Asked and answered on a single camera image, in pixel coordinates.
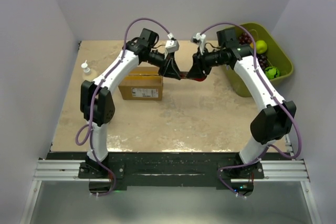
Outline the red black utility knife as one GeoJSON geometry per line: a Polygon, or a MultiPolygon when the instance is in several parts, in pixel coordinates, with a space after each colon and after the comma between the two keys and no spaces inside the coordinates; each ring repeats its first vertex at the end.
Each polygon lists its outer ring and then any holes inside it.
{"type": "Polygon", "coordinates": [[[187,71],[181,71],[180,72],[181,79],[187,79],[187,80],[194,80],[198,82],[202,82],[207,78],[207,75],[205,75],[202,72],[187,72],[187,71]]]}

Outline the brown cardboard express box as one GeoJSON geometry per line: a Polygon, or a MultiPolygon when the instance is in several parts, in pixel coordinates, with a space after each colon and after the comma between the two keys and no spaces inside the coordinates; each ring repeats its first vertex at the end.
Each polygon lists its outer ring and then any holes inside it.
{"type": "Polygon", "coordinates": [[[136,67],[119,84],[124,100],[161,101],[163,77],[158,67],[136,67]]]}

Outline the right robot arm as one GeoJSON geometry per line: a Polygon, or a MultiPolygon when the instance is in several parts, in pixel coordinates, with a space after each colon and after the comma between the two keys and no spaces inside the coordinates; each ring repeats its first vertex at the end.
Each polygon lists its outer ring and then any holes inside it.
{"type": "Polygon", "coordinates": [[[208,51],[204,34],[197,33],[191,38],[198,50],[186,77],[202,81],[213,67],[226,65],[238,74],[249,90],[259,112],[250,124],[251,138],[239,152],[240,162],[234,165],[235,175],[246,178],[253,171],[251,164],[257,162],[271,144],[290,132],[296,105],[276,91],[260,68],[254,50],[248,44],[239,43],[234,28],[217,32],[217,40],[219,48],[208,51]]]}

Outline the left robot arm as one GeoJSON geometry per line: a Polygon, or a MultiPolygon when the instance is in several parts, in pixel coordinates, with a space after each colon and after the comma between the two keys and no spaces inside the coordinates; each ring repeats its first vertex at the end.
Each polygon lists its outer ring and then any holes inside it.
{"type": "Polygon", "coordinates": [[[121,81],[142,62],[158,67],[160,76],[182,78],[174,59],[178,41],[168,32],[165,52],[160,53],[154,50],[158,37],[157,33],[145,28],[139,37],[124,40],[116,60],[94,80],[85,80],[81,84],[80,111],[88,128],[84,140],[90,146],[87,156],[94,161],[90,171],[97,178],[105,177],[109,171],[109,165],[103,162],[108,156],[107,125],[115,112],[112,95],[121,81]]]}

